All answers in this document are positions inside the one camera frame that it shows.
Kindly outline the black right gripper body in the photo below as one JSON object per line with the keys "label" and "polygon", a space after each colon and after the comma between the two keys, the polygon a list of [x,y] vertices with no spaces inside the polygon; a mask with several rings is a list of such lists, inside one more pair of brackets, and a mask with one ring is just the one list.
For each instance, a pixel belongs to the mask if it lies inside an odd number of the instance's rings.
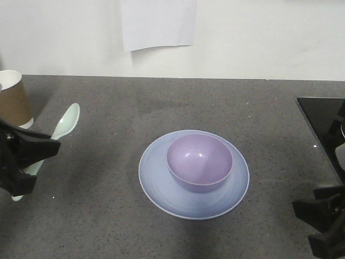
{"label": "black right gripper body", "polygon": [[344,185],[317,188],[313,193],[330,215],[338,216],[344,211]]}

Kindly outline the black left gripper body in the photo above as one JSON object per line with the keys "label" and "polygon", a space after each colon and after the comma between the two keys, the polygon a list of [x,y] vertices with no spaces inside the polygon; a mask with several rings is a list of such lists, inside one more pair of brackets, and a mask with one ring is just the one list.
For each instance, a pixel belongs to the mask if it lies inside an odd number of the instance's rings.
{"label": "black left gripper body", "polygon": [[20,173],[19,165],[13,154],[12,142],[17,137],[14,125],[9,124],[1,118],[1,169],[9,172]]}

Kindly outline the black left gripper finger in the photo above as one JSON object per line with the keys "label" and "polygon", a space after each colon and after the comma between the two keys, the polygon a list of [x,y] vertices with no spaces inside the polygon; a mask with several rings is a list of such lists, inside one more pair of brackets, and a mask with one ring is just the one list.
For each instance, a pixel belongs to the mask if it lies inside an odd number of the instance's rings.
{"label": "black left gripper finger", "polygon": [[12,196],[32,193],[37,177],[24,172],[18,164],[1,162],[1,188]]}
{"label": "black left gripper finger", "polygon": [[56,156],[61,143],[49,135],[5,124],[6,143],[17,165],[24,169],[34,163]]}

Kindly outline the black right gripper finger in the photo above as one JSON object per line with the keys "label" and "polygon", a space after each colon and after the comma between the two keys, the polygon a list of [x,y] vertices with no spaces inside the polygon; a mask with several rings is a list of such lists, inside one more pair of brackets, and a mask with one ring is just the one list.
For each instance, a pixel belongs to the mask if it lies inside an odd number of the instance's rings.
{"label": "black right gripper finger", "polygon": [[312,253],[317,258],[344,257],[344,215],[323,234],[308,235]]}
{"label": "black right gripper finger", "polygon": [[344,211],[344,198],[297,200],[292,205],[297,218],[318,231],[328,231]]}

